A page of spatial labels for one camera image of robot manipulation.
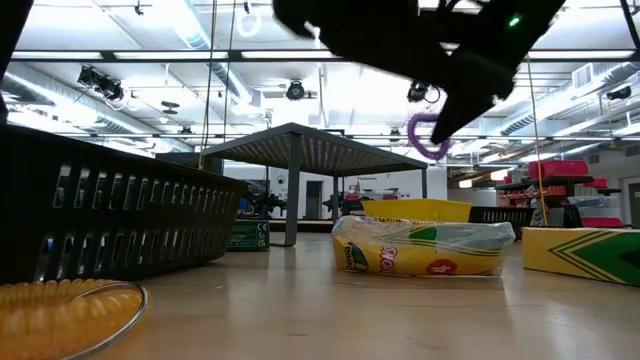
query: plastic-wrapped package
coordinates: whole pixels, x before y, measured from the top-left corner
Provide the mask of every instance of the plastic-wrapped package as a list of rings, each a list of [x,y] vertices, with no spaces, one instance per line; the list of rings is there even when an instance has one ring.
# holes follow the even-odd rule
[[[396,275],[499,275],[510,223],[345,216],[332,231],[338,269]]]

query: coiled yellow cable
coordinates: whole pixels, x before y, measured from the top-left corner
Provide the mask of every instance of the coiled yellow cable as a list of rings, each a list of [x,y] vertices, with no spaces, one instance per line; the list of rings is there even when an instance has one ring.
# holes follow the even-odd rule
[[[146,292],[105,286],[116,283],[76,279],[1,286],[0,359],[69,358],[106,346],[105,339],[130,325],[146,302]],[[101,287],[104,292],[82,295]]]

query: table surface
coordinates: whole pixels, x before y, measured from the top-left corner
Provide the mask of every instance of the table surface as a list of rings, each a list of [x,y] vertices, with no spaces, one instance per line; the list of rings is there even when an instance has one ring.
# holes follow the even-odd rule
[[[638,358],[638,288],[522,270],[517,245],[501,278],[346,273],[331,246],[299,234],[143,281],[152,312],[96,358]]]

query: black equipment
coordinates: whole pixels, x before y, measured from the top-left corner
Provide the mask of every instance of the black equipment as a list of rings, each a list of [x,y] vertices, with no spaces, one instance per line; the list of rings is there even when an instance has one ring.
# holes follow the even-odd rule
[[[478,14],[417,0],[274,0],[276,17],[299,36],[320,28],[332,53],[442,88],[447,101],[431,141],[440,144],[513,91],[513,77],[565,0],[472,0]],[[441,43],[459,46],[449,55]]]

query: spotlight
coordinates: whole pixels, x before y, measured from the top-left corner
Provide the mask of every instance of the spotlight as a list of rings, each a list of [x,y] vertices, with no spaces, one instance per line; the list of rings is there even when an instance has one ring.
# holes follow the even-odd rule
[[[119,101],[124,97],[120,81],[114,81],[104,76],[98,80],[95,90],[102,93],[102,96],[109,101]]]
[[[302,87],[302,82],[299,80],[293,80],[287,89],[287,99],[289,100],[300,100],[304,97],[304,87]]]
[[[623,100],[628,99],[631,96],[631,86],[625,86],[620,90],[607,93],[607,99],[609,100]]]
[[[391,133],[389,133],[389,135],[391,135],[391,136],[400,136],[400,130],[398,128],[391,128]],[[390,142],[398,142],[398,141],[400,141],[400,139],[391,139],[389,141]]]
[[[92,67],[83,66],[82,70],[80,70],[80,75],[78,76],[78,83],[86,87],[96,86],[101,77],[102,76],[95,72]]]
[[[409,93],[407,93],[407,99],[409,102],[420,102],[424,100],[425,96],[427,96],[428,90],[429,86],[427,84],[422,81],[414,80],[409,88]]]
[[[193,131],[191,131],[191,126],[183,126],[182,130],[178,131],[178,134],[193,134]]]

